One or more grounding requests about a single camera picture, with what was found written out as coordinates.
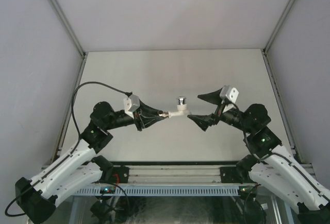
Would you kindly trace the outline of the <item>silver threaded pipe fitting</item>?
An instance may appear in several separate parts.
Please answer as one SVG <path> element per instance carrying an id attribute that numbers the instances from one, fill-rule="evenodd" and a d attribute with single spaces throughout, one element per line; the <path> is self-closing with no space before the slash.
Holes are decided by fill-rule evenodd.
<path id="1" fill-rule="evenodd" d="M 170 112 L 168 112 L 168 111 L 158 110 L 157 114 L 159 117 L 164 118 L 164 119 L 170 118 Z"/>

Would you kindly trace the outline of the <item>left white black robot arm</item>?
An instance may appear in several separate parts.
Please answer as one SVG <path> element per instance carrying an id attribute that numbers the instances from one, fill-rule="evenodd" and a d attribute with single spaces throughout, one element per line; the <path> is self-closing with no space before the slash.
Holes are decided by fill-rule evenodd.
<path id="1" fill-rule="evenodd" d="M 144 104 L 136 95 L 124 99 L 124 109 L 115 111 L 102 101 L 90 115 L 90 122 L 77 142 L 55 162 L 37 175 L 21 177 L 15 183 L 14 201 L 33 223 L 43 223 L 56 208 L 84 186 L 113 176 L 112 164 L 99 155 L 113 136 L 110 130 L 135 125 L 137 130 L 171 117 L 166 111 Z"/>

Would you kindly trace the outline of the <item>white plastic water faucet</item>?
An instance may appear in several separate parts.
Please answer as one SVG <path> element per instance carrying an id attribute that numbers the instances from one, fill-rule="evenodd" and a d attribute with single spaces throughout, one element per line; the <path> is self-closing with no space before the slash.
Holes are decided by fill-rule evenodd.
<path id="1" fill-rule="evenodd" d="M 185 96 L 177 97 L 177 110 L 168 113 L 168 117 L 178 117 L 178 116 L 187 116 L 190 115 L 191 112 L 188 109 L 187 98 Z"/>

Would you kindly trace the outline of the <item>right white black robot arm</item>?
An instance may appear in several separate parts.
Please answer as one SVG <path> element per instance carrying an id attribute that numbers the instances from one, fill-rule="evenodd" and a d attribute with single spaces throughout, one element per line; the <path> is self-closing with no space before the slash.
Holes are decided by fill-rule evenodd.
<path id="1" fill-rule="evenodd" d="M 268 128 L 271 118 L 262 104 L 245 111 L 236 105 L 239 92 L 230 85 L 198 98 L 216 106 L 209 115 L 189 114 L 203 131 L 224 122 L 242 131 L 249 151 L 236 164 L 242 182 L 253 181 L 287 203 L 300 223 L 329 223 L 329 189 L 318 182 L 291 155 L 281 140 Z"/>

